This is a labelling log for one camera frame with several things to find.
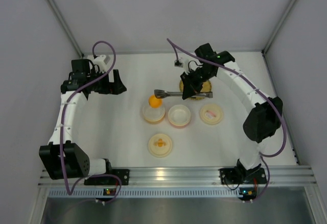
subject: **orange ball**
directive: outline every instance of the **orange ball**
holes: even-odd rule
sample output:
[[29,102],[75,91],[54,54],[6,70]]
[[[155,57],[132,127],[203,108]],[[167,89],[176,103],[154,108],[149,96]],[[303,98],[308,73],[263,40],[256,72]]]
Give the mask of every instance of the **orange ball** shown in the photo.
[[162,105],[162,99],[156,98],[155,95],[149,97],[149,105],[152,108],[159,108]]

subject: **small bowl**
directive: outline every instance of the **small bowl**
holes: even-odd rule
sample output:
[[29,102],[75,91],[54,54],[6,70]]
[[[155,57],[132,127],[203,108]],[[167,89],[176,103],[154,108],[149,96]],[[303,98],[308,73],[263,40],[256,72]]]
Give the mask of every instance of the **small bowl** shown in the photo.
[[152,108],[148,103],[142,107],[143,118],[150,124],[157,124],[163,121],[165,117],[165,107]]
[[187,106],[174,105],[168,112],[168,120],[175,128],[184,128],[191,121],[191,111]]

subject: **container lid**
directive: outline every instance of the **container lid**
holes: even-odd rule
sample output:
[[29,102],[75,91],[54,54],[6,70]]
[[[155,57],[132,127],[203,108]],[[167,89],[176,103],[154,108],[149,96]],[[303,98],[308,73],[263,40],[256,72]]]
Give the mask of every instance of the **container lid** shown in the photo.
[[175,126],[185,126],[191,120],[191,112],[187,106],[174,105],[169,109],[168,120]]
[[148,103],[146,103],[142,108],[143,117],[149,122],[156,122],[161,120],[165,115],[164,106],[159,108],[152,108]]
[[166,134],[156,134],[149,140],[148,148],[153,156],[163,158],[171,152],[173,142]]
[[200,110],[201,120],[208,125],[218,124],[223,117],[223,110],[217,104],[204,105]]

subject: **orange food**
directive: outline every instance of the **orange food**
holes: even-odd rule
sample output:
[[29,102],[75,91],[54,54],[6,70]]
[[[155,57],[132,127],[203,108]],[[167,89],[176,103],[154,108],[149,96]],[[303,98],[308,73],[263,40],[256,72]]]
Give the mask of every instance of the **orange food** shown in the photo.
[[162,105],[162,99],[156,98],[155,95],[149,97],[149,105],[152,108],[159,108]]
[[154,145],[158,147],[162,147],[162,146],[166,146],[167,144],[162,139],[159,139],[154,143]]

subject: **metal tongs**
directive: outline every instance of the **metal tongs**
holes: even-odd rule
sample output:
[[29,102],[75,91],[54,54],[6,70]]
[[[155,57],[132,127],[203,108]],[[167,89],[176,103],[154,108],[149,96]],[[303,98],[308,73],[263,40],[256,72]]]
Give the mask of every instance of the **metal tongs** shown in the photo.
[[[154,90],[154,95],[156,98],[166,98],[168,96],[182,96],[183,92],[170,92],[170,91],[165,91],[165,90]],[[212,91],[210,91],[210,92],[201,92],[192,97],[213,98],[214,95],[213,95]]]

